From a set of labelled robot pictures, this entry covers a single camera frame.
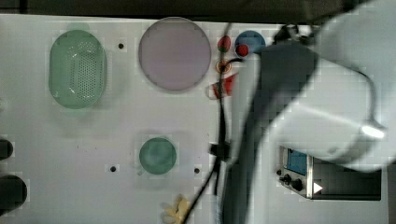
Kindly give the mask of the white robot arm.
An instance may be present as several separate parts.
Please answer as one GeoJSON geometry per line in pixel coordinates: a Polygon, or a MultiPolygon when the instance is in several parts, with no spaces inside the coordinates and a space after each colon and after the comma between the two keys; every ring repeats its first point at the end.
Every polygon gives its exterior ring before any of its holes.
{"type": "Polygon", "coordinates": [[[395,0],[249,57],[232,93],[220,224],[388,224],[395,0]]]}

